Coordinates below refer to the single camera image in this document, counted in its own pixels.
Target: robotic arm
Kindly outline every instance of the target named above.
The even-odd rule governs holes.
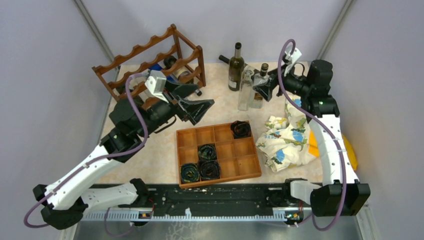
[[[167,81],[160,71],[149,72],[145,84],[154,96],[161,99],[147,110],[137,106],[149,133],[155,132],[174,115],[195,125],[214,104],[213,100],[186,100],[198,86]],[[124,164],[139,149],[130,154],[107,157],[96,162],[93,162],[94,159],[134,150],[142,144],[139,136],[144,136],[144,129],[128,99],[120,100],[109,117],[115,128],[101,139],[93,152],[61,179],[50,185],[39,184],[33,189],[37,201],[51,195],[42,202],[44,208],[41,210],[43,220],[48,225],[62,230],[92,212],[121,205],[145,206],[149,191],[139,178],[115,187],[90,189],[101,176]],[[72,178],[63,184],[69,176]],[[61,183],[60,190],[55,192],[54,189]]]
[[[253,89],[267,101],[279,84],[281,89],[277,96],[284,94],[289,102],[286,90],[300,96],[301,108],[294,106],[306,114],[315,135],[321,154],[323,180],[321,186],[304,179],[288,179],[287,195],[309,204],[317,217],[354,216],[371,190],[368,184],[360,183],[346,153],[340,131],[339,108],[336,100],[329,95],[333,65],[325,60],[314,60],[306,77],[295,75],[293,66],[302,54],[292,39],[283,48],[289,42],[293,43],[292,47],[287,47],[280,55],[284,61],[281,68],[270,71],[268,81],[254,85]]]

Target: crumpled cloth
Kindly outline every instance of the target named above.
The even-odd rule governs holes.
[[[301,105],[299,97],[292,96],[292,100]],[[267,131],[256,141],[257,148],[267,157],[265,165],[275,173],[305,165],[316,158],[312,154],[314,151],[310,151],[311,129],[305,114],[287,101],[284,109],[287,118],[270,116],[265,123]]]

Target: wooden tray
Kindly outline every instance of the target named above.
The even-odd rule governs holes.
[[[176,131],[178,178],[182,189],[256,178],[262,175],[252,133],[250,137],[234,139],[230,125],[231,123],[226,123]],[[182,183],[179,172],[181,166],[187,163],[197,164],[198,147],[204,144],[215,145],[217,161],[221,168],[220,178]]]

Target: yellow object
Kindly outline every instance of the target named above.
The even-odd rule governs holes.
[[[352,166],[353,170],[357,170],[358,168],[358,161],[357,157],[355,156],[354,148],[352,147],[349,140],[346,138],[344,134],[341,135],[344,142],[344,147],[347,151],[347,157],[349,158],[350,165]],[[309,153],[314,155],[315,157],[320,156],[320,151],[318,150],[318,144],[317,140],[315,139],[314,133],[311,131],[309,135]]]

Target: tabletop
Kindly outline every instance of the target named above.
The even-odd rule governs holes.
[[[269,69],[277,67],[276,62],[267,62]],[[261,69],[261,62],[249,63],[256,69]],[[117,79],[121,79],[127,71],[134,71],[140,65],[122,65]],[[296,65],[295,73],[302,74],[302,66]],[[177,135],[176,131],[181,129],[197,128],[209,125],[232,123],[236,120],[249,120],[255,141],[266,131],[264,126],[268,118],[273,115],[285,117],[285,98],[274,96],[270,102],[263,102],[261,109],[250,108],[248,111],[239,111],[238,92],[228,88],[228,65],[225,63],[206,63],[205,75],[206,86],[201,88],[203,94],[197,96],[192,94],[189,100],[213,99],[215,104],[206,112],[201,121],[193,126],[189,121],[183,122],[177,117],[174,125],[161,133],[152,133],[142,150],[136,153],[130,160],[120,167],[115,168],[97,181],[99,184],[119,184],[129,182],[133,178],[141,178],[146,184],[177,184],[179,183],[178,159],[177,159]],[[109,119],[109,113],[114,109],[116,101],[112,98],[108,108],[107,117],[101,136],[105,136],[115,126]],[[287,168],[279,172],[273,172],[265,165],[266,158],[260,152],[258,158],[262,176],[249,178],[230,183],[282,183],[285,179],[303,178],[310,182],[321,182],[323,177],[321,161],[319,158],[310,163]]]

